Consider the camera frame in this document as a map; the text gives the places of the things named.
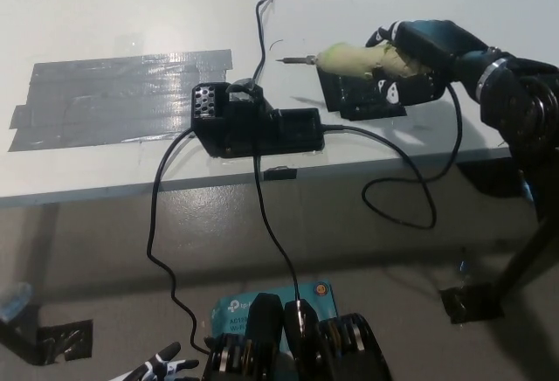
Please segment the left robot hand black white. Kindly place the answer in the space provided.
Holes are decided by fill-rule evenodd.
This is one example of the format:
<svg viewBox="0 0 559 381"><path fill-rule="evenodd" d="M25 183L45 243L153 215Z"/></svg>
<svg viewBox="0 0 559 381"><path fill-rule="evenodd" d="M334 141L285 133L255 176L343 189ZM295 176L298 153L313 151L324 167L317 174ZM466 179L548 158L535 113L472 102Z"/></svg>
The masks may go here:
<svg viewBox="0 0 559 381"><path fill-rule="evenodd" d="M171 380L179 371L196 368L199 365L197 359L174 361L181 348L179 342L171 343L129 372L123 380Z"/></svg>

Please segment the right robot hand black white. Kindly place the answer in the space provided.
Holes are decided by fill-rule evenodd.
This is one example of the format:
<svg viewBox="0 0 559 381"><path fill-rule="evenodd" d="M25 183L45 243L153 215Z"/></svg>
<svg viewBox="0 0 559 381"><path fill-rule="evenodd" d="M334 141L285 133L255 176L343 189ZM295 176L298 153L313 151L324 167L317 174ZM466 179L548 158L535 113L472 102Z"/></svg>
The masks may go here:
<svg viewBox="0 0 559 381"><path fill-rule="evenodd" d="M455 81L453 68L470 52L487 52L490 47L450 20L395 22L379 28L366 43L368 48L386 43L404 65L416 72L394 73L387 66L374 69L377 92L390 104L413 106L438 100Z"/></svg>

